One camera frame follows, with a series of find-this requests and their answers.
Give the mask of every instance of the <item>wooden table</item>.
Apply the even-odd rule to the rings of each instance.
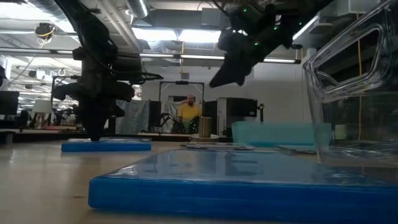
[[[177,142],[154,142],[151,152],[62,154],[61,142],[13,144],[0,151],[1,224],[265,223],[100,212],[87,204],[91,178]]]

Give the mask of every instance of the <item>white wall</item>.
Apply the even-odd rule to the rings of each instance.
[[[208,83],[217,69],[193,69],[190,72],[190,81]],[[161,74],[165,77],[165,81],[174,81],[176,77],[179,77],[178,72],[175,71]],[[218,97],[252,98],[257,99],[259,103],[264,103],[265,121],[311,122],[307,89],[305,82],[303,82],[302,64],[262,63],[255,66],[253,75],[254,77],[249,77],[249,80],[246,80],[243,86],[230,84],[212,89],[206,84],[205,101],[216,100]],[[162,92],[161,100],[167,101],[169,96],[185,96],[188,94],[193,94],[197,99],[201,99],[201,93],[194,86],[171,84]],[[158,97],[159,82],[143,84],[143,100],[157,101]]]

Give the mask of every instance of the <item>transparent plastic bin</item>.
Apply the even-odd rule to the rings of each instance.
[[[327,143],[331,139],[330,124],[320,127]],[[313,126],[310,123],[255,123],[239,121],[232,124],[235,143],[256,147],[313,146],[315,144]]]
[[[378,37],[366,72],[337,80],[321,70],[327,61],[369,34]],[[304,65],[321,163],[398,182],[397,50],[398,0],[386,0]],[[333,130],[330,142],[323,141],[325,123]]]

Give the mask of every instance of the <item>blue foam pad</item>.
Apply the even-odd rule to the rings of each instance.
[[[297,223],[396,223],[398,186],[278,153],[168,151],[90,182],[93,208]]]
[[[129,151],[150,151],[150,142],[139,140],[101,140],[91,141],[70,141],[63,143],[62,152],[129,152]]]

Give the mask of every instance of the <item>yellow shirt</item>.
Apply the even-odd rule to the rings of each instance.
[[[201,110],[197,105],[190,106],[185,103],[178,108],[178,116],[182,117],[183,121],[191,121],[194,117],[200,115]]]

